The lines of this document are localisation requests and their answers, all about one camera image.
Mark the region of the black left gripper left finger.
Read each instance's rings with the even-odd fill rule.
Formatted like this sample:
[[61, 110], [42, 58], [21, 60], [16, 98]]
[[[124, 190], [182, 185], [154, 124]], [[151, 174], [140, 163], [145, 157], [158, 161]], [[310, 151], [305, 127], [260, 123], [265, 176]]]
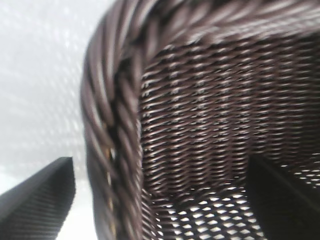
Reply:
[[0, 196], [2, 240], [55, 240], [76, 194], [73, 159], [60, 157]]

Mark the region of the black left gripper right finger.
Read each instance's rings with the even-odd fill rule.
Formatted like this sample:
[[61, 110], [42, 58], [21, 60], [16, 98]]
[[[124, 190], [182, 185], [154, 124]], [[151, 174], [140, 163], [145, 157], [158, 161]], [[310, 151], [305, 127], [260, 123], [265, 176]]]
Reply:
[[253, 155], [248, 162], [246, 194], [268, 240], [320, 238], [320, 157], [273, 162]]

